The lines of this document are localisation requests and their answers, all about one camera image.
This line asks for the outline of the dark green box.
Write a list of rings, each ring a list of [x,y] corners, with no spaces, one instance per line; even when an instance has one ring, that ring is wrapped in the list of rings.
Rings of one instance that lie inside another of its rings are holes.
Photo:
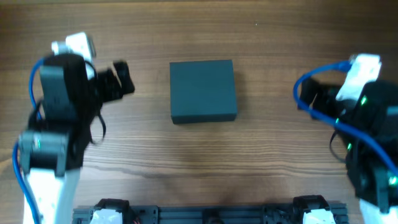
[[[173,124],[234,121],[233,61],[171,62],[170,112]]]

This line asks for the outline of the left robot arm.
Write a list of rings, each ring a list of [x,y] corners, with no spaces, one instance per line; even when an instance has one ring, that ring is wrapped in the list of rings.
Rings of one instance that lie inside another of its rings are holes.
[[[37,68],[44,93],[33,102],[27,129],[12,155],[25,197],[24,223],[70,223],[91,123],[101,118],[104,103],[134,93],[127,62],[95,70],[81,55],[50,55]]]

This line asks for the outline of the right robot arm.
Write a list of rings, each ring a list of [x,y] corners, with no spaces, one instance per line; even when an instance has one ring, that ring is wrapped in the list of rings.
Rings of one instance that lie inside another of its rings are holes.
[[[294,99],[343,141],[347,176],[364,222],[397,223],[397,85],[372,81],[357,100],[338,101],[340,88],[303,77],[294,85]]]

